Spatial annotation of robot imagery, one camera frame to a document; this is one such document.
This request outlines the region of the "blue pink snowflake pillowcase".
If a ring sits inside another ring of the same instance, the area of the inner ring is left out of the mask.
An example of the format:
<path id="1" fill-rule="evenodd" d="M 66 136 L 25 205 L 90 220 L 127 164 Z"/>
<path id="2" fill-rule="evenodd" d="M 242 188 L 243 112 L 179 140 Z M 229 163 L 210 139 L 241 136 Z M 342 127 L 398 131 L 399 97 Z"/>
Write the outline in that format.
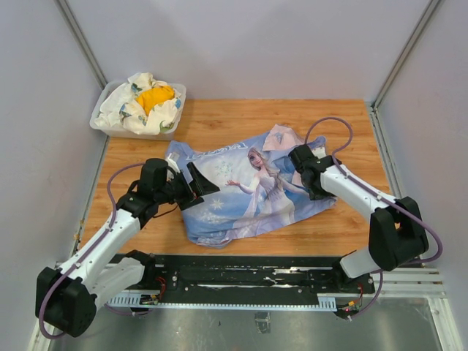
<path id="1" fill-rule="evenodd" d="M 214 151 L 196 151 L 171 141 L 166 156 L 189 175 L 194 166 L 219 191 L 203 203 L 184 210 L 188 239 L 194 244 L 222 248 L 308 219 L 332 208 L 336 198 L 310 200 L 289 153 L 303 144 L 293 129 L 275 125 L 269 132 Z"/>

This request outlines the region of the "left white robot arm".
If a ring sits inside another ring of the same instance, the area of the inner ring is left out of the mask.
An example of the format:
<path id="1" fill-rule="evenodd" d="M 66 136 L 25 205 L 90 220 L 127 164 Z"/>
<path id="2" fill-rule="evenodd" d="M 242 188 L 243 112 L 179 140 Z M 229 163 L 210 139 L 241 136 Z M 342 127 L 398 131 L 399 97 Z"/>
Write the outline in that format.
<path id="1" fill-rule="evenodd" d="M 106 269 L 106 265 L 118 249 L 158 217 L 161 205 L 175 204 L 184 211 L 219 191 L 191 162 L 188 175 L 169 158 L 147 159 L 138 167 L 139 179 L 119 199 L 110 200 L 110 216 L 94 236 L 59 267 L 46 267 L 39 273 L 35 314 L 45 338 L 82 335 L 98 310 L 128 287 L 146 290 L 159 283 L 166 288 L 149 254 L 134 250 L 112 268 Z"/>

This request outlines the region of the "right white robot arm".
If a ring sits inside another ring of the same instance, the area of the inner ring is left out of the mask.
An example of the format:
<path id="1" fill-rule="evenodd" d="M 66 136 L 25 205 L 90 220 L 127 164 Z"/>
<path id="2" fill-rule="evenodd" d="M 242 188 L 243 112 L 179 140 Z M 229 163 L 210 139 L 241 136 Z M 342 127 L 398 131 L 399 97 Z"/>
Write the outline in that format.
<path id="1" fill-rule="evenodd" d="M 418 204 L 411 197 L 396 198 L 372 187 L 331 155 L 319 158 L 308 145 L 295 147 L 289 158 L 311 200 L 334 196 L 369 221 L 366 248 L 343 256 L 331 283 L 349 292 L 358 277 L 392 271 L 429 249 Z"/>

